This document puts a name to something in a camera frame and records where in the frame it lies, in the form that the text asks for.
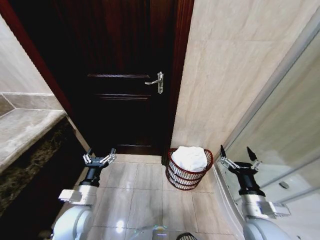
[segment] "dark marble vanity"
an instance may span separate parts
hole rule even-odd
[[[84,168],[84,149],[62,110],[14,109],[0,118],[0,231],[37,239]]]

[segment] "laundry basket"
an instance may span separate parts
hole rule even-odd
[[[208,170],[211,169],[212,164],[214,163],[214,157],[212,156],[211,151],[205,149],[204,153],[207,160],[207,165],[203,171],[193,172],[187,171],[179,167],[171,158],[171,155],[177,150],[177,148],[171,148],[168,151],[169,163],[165,169],[165,175],[168,181],[175,188],[180,190],[191,190],[194,189],[201,181],[203,176]]]

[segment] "door panel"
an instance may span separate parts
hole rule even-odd
[[[174,28],[182,19],[179,15],[176,20],[175,11],[192,4],[179,5],[175,0],[9,2],[67,97],[73,121],[96,153],[105,154],[111,147],[118,153],[164,153],[172,66],[177,64]],[[162,94],[157,84],[145,85],[156,80],[160,71],[164,73]]]

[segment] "shower enclosure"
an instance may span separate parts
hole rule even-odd
[[[320,33],[306,44],[252,110],[237,136],[225,144],[234,162],[250,162],[249,146],[263,163],[255,175],[268,201],[286,203],[291,216],[274,222],[297,240],[320,239]],[[216,165],[241,214],[237,177]]]

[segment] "silver door handle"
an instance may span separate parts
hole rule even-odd
[[[144,84],[146,85],[152,85],[152,84],[158,84],[158,94],[162,94],[164,91],[164,74],[162,71],[158,72],[158,79],[155,81],[146,81]]]

